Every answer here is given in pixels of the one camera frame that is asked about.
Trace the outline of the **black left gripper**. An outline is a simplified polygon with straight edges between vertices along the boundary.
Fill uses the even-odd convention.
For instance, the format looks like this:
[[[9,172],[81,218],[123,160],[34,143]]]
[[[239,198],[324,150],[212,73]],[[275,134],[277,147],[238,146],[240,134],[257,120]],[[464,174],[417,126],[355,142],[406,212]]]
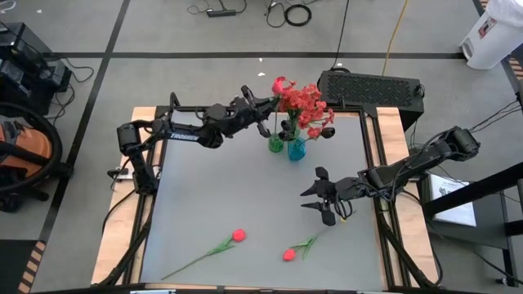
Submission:
[[[228,136],[256,123],[260,135],[269,138],[270,131],[263,121],[267,120],[272,113],[278,112],[280,98],[278,96],[256,98],[246,85],[243,85],[240,90],[243,97],[235,97],[231,102],[233,115],[228,126]]]

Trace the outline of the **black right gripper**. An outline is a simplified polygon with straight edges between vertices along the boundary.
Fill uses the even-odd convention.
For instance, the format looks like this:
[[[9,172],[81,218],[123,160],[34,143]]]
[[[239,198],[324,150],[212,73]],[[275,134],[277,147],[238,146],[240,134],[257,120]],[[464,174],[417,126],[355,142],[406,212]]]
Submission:
[[[358,179],[345,177],[337,182],[332,182],[324,167],[317,167],[315,174],[318,180],[309,189],[302,192],[301,196],[317,195],[322,198],[322,202],[305,203],[302,204],[302,207],[320,211],[322,222],[327,226],[336,224],[336,216],[346,221],[355,212],[351,200],[360,196]]]

